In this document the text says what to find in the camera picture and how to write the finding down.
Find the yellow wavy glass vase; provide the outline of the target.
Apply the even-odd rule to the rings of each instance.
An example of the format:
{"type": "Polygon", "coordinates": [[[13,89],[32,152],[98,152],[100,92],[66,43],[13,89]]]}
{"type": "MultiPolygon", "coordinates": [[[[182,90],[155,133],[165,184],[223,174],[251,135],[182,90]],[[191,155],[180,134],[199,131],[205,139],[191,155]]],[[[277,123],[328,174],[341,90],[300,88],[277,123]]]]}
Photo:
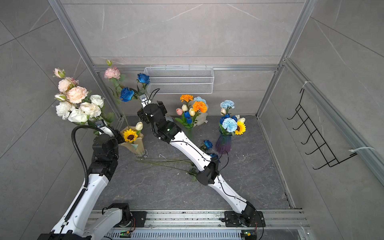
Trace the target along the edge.
{"type": "MultiPolygon", "coordinates": [[[[125,127],[121,131],[121,134],[123,135],[123,132],[125,130],[128,130],[128,129],[132,129],[132,130],[136,131],[135,127],[128,126],[128,127],[125,127]]],[[[128,149],[129,151],[131,151],[133,154],[136,155],[137,158],[144,158],[146,156],[146,154],[148,153],[147,150],[145,149],[144,143],[143,143],[144,135],[141,133],[141,131],[136,131],[136,132],[138,134],[138,138],[133,144],[124,142],[124,143],[119,144],[119,145],[121,147],[124,147],[124,148],[128,149]]]]}

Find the blue rose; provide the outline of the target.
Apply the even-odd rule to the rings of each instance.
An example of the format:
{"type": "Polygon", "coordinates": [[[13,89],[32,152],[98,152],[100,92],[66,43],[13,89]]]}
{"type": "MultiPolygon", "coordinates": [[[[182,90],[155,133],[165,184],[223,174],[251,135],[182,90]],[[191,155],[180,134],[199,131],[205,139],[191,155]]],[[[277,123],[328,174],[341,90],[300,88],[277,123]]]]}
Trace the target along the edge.
{"type": "Polygon", "coordinates": [[[198,168],[191,160],[141,158],[136,162],[181,171],[191,176],[192,182],[197,182],[198,168]]]}
{"type": "Polygon", "coordinates": [[[122,102],[129,102],[132,99],[135,99],[136,94],[135,92],[130,88],[123,88],[120,93],[120,100],[122,102]]]}
{"type": "Polygon", "coordinates": [[[150,76],[146,74],[139,73],[137,80],[142,84],[146,84],[146,85],[150,84],[150,76]]]}

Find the blue rose top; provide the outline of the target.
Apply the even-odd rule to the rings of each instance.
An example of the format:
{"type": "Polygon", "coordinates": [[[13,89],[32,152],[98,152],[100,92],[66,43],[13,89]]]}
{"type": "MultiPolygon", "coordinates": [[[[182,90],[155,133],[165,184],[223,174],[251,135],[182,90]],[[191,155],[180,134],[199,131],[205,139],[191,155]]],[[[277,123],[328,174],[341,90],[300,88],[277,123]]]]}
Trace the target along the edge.
{"type": "Polygon", "coordinates": [[[150,76],[146,74],[139,73],[137,80],[142,84],[146,84],[146,85],[150,84],[150,76]]]}

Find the blue rose picked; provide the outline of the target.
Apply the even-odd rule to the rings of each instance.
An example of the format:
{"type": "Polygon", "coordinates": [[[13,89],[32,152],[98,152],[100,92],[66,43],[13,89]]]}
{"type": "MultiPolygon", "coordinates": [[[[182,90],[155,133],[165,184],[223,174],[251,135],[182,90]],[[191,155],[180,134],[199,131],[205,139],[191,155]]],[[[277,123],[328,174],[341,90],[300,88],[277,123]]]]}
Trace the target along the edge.
{"type": "Polygon", "coordinates": [[[216,160],[219,158],[217,154],[210,154],[210,157],[211,157],[211,160],[216,160]]]}
{"type": "Polygon", "coordinates": [[[209,151],[209,150],[212,149],[212,147],[213,147],[213,144],[212,144],[211,141],[209,141],[209,140],[204,140],[203,143],[200,145],[199,148],[200,148],[202,151],[209,151]]]}

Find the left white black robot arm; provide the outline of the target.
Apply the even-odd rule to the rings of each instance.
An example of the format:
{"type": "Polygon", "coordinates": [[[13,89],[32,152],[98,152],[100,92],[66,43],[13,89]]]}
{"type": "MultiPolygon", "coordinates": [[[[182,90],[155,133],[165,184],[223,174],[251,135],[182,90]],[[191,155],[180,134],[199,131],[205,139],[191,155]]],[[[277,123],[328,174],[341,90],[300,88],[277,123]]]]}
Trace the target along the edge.
{"type": "Polygon", "coordinates": [[[102,216],[88,225],[89,216],[104,188],[118,166],[119,140],[116,133],[100,134],[94,139],[92,163],[85,168],[84,185],[65,212],[64,216],[40,240],[101,240],[115,226],[133,223],[127,203],[112,203],[102,211],[102,216]]]}

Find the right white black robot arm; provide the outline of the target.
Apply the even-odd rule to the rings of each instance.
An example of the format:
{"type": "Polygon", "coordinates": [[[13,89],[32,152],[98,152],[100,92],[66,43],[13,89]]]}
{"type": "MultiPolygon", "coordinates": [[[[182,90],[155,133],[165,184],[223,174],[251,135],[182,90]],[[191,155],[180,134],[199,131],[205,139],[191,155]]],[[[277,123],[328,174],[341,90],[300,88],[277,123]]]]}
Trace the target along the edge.
{"type": "Polygon", "coordinates": [[[155,104],[144,99],[138,116],[151,125],[156,138],[175,147],[195,164],[198,169],[196,179],[200,184],[214,189],[232,207],[233,211],[225,217],[225,222],[235,227],[264,228],[266,223],[263,213],[238,195],[223,179],[219,171],[219,158],[211,157],[200,150],[177,124],[166,117],[166,113],[163,102],[158,101],[155,104]]]}

